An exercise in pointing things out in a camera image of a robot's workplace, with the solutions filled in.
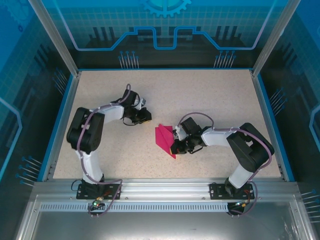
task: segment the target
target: ventilation slot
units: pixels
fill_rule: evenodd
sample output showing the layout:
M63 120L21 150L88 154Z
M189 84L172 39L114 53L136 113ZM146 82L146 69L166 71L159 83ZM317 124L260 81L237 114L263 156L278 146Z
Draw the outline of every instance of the ventilation slot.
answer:
M70 202L70 203L42 203L41 212L86 212L89 202ZM96 212L103 212L107 207L102 207ZM227 212L228 206L225 202L206 202L206 203L188 203L188 202L115 202L110 212L166 212L166 213L183 213L183 212Z

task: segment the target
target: aluminum frame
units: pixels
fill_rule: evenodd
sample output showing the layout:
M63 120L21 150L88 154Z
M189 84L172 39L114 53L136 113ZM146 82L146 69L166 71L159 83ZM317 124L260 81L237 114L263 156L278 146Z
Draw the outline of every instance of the aluminum frame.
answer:
M269 133L269 137L270 137L272 146L274 147L274 154L276 156L276 160L277 160L278 164L280 165L281 173L284 177L284 180L289 181L290 179L289 179L288 172L287 172L287 169L285 166L284 158L281 154L279 142L276 137L276 132L275 132L275 129L274 129L272 121L271 121L270 112L268 111L267 103L264 98L261 85L258 80L258 75L256 76L251 73L251 78L252 78L253 86L255 88L256 96L257 96L259 104L260 104L260 108L261 108L262 115L263 115L263 118L265 121L266 129Z
M62 146L63 138L65 136L65 131L67 128L72 105L76 96L80 77L81 77L81 74L79 73L77 77L73 77L72 79L71 86L70 86L69 92L67 93L65 105L61 115L61 120L58 124L57 131L53 140L53 144L51 148L53 150L50 152L50 155L48 157L48 161L45 166L43 177L42 179L40 179L41 181L47 180L48 175L50 173L51 165L54 165L54 163L56 163L58 160L60 148Z
M284 7L278 21L276 22L268 40L266 41L258 59L256 60L252 71L255 77L258 76L261 69L265 65L268 57L270 56L272 50L276 46L279 38L283 34L287 24L289 23L292 15L295 13L301 0L288 0L288 3Z
M224 178L126 179L123 181L120 200L116 200L115 203L140 203L142 205L146 203L193 203L194 205L214 202L226 203L230 201L210 200L209 195L209 184L212 182L223 183L224 180ZM296 223L300 239L316 239L296 182L265 178L257 178L255 182L259 189L258 203L290 203L292 219ZM17 240L32 238L42 203L78 204L91 202L90 200L76 200L76 192L71 191L71 183L72 180L69 179L34 184L16 237ZM69 211L57 208L50 210L50 212Z
M67 46L65 45L62 37L59 34L59 31L51 19L47 9L41 0L28 0L30 5L32 6L35 14L39 18L41 24L43 25L45 31L49 35L51 41L59 52L61 58L69 69L70 73L77 77L78 76L78 68L76 63L74 62L72 56L69 53Z

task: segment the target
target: transparent wall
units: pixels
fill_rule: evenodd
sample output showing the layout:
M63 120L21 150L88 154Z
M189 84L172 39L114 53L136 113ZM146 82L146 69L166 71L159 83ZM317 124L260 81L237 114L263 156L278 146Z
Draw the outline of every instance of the transparent wall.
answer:
M319 9L318 0L301 0L261 71L275 121L301 193L312 189L320 192ZM319 215L319 209L313 208L315 213L312 214Z
M250 68L287 0L43 0L81 69Z
M0 1L0 20L0 232L12 240L70 72L28 1Z

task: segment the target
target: white arm segment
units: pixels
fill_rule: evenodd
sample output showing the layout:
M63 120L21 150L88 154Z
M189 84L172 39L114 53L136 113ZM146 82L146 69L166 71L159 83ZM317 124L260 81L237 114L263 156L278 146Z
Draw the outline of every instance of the white arm segment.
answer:
M122 119L125 108L121 105L111 106L102 110L98 113L104 114L104 124L110 123L113 120Z
M207 146L226 146L229 147L227 137L235 133L236 131L215 131L215 129L209 128L203 132L201 138Z
M207 146L226 146L229 147L227 137L236 131L215 131L212 128L207 129L201 135L201 138L205 145ZM241 188L248 179L254 174L253 172L244 169L241 164L234 170L234 172L229 177L229 182L237 189Z
M253 172L245 170L240 164L236 167L234 172L229 176L229 182L236 188L240 189L249 178L254 174Z
M124 111L125 108L123 106L115 105L103 110L99 110L98 112L104 114L104 124L106 124L113 120L122 119ZM75 153L80 159L80 154L78 153L78 151L75 151ZM99 158L97 151L92 151L90 154L82 152L82 154L85 170L91 178L99 182L103 176L103 172L99 166ZM89 184L96 184L95 182L91 181L84 172L82 179Z
M75 151L77 156L80 159L80 154L78 151ZM84 151L83 154L83 164L85 167L85 170L89 174L91 178L93 178L95 181L99 182L102 179L103 173L101 171L101 168L99 166L99 159L98 159L98 153L97 151L92 151L90 154L86 154ZM91 181L86 174L82 173L82 179L86 181L89 184L96 184L95 182Z

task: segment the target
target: gear graphic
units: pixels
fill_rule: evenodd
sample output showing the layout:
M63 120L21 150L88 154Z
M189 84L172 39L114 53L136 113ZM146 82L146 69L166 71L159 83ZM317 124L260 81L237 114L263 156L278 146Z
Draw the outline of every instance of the gear graphic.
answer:
M191 0L141 0L141 3L144 5L143 9L149 10L150 14L166 18L168 15L173 17L180 14L181 10L186 10Z
M0 3L6 6L7 10L11 14L11 17L17 21L18 24L22 24L23 21L29 17L29 3L28 0L1 0Z

